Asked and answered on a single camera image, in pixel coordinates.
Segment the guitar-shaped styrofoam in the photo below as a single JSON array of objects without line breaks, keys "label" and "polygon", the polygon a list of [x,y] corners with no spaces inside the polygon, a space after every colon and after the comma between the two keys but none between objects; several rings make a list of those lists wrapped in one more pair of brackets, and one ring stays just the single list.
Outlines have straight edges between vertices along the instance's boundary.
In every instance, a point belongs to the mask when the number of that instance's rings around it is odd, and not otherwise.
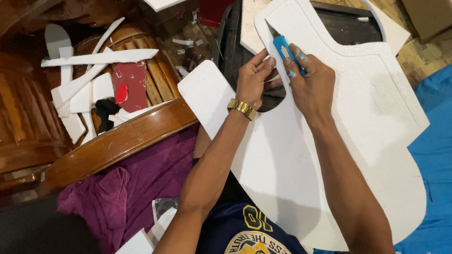
[{"label": "guitar-shaped styrofoam", "polygon": [[[247,129],[231,170],[267,216],[303,245],[347,250],[325,198],[312,134],[296,108],[281,57],[265,19],[290,42],[336,71],[336,126],[392,229],[393,242],[421,223],[426,194],[407,146],[429,125],[386,42],[342,46],[329,35],[309,0],[273,0],[255,18],[277,60],[287,95],[259,113]],[[212,62],[204,61],[178,88],[213,138],[235,94]]]}]

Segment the wooden chair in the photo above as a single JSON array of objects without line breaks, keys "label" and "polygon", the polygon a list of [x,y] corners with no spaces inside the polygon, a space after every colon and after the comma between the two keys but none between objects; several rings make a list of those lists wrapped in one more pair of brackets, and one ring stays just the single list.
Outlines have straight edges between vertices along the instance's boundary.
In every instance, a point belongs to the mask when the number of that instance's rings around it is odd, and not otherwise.
[{"label": "wooden chair", "polygon": [[[108,46],[115,51],[158,48],[157,41],[149,34],[149,31],[138,25],[125,24],[112,34],[112,40],[107,40],[103,48]],[[75,54],[90,54],[99,38],[100,36],[96,36],[83,41],[76,47]],[[165,52],[161,50],[154,58],[146,60],[146,66],[145,84],[148,106],[173,101],[121,124],[83,146],[76,146],[77,148],[48,166],[43,179],[35,175],[6,181],[0,183],[0,191],[36,182],[39,184],[36,189],[39,196],[58,191],[74,181],[93,175],[129,155],[197,123],[195,115],[177,90],[177,82],[180,81],[180,77]],[[75,76],[84,73],[85,68],[75,69]],[[112,73],[113,68],[114,64],[108,66],[105,71]],[[56,82],[59,82],[58,78],[52,78],[52,75],[48,77],[51,87],[58,86],[56,85]],[[46,98],[46,103],[51,103],[49,98]],[[98,126],[98,117],[94,112],[92,115],[95,125]]]}]

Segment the red sandpaper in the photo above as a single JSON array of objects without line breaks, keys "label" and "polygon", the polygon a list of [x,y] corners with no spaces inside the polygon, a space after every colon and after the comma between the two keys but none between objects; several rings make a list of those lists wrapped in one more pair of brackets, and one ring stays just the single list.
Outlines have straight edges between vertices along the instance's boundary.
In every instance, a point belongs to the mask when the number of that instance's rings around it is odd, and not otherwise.
[{"label": "red sandpaper", "polygon": [[127,84],[120,83],[116,92],[116,104],[123,103],[127,100]]},{"label": "red sandpaper", "polygon": [[[115,90],[115,99],[125,99],[119,106],[129,113],[140,109],[147,108],[146,104],[146,63],[144,61],[138,63],[118,63],[114,68],[112,81]],[[125,84],[127,88],[124,97],[121,84]]]}]

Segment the man's right hand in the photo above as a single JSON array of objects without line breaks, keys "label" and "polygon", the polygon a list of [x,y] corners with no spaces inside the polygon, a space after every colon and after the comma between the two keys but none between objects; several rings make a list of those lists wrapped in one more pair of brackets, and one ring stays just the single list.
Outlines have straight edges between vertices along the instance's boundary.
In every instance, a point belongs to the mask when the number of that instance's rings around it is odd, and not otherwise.
[{"label": "man's right hand", "polygon": [[298,65],[289,57],[284,59],[284,67],[290,78],[290,87],[297,108],[303,113],[312,131],[334,124],[331,115],[334,82],[333,69],[322,63],[314,55],[306,55],[295,44],[290,44],[295,59],[305,69],[300,75]]}]

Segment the person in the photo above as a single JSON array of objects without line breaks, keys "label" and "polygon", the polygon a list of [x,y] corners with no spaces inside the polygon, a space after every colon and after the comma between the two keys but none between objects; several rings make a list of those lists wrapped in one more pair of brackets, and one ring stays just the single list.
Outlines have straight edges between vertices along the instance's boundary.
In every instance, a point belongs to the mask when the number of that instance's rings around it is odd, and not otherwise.
[{"label": "person", "polygon": [[[290,50],[306,71],[303,77],[294,60],[283,60],[293,99],[314,137],[326,199],[350,253],[394,254],[388,219],[331,114],[334,70],[294,44]],[[264,60],[267,55],[264,49],[239,70],[235,98],[254,110],[262,105],[265,89],[281,84],[280,79],[269,81],[277,72],[274,58]],[[200,159],[185,180],[178,210],[154,254],[306,253],[296,237],[267,219],[246,194],[232,203],[219,200],[249,123],[244,113],[231,109],[211,142],[200,127],[194,155]]]}]

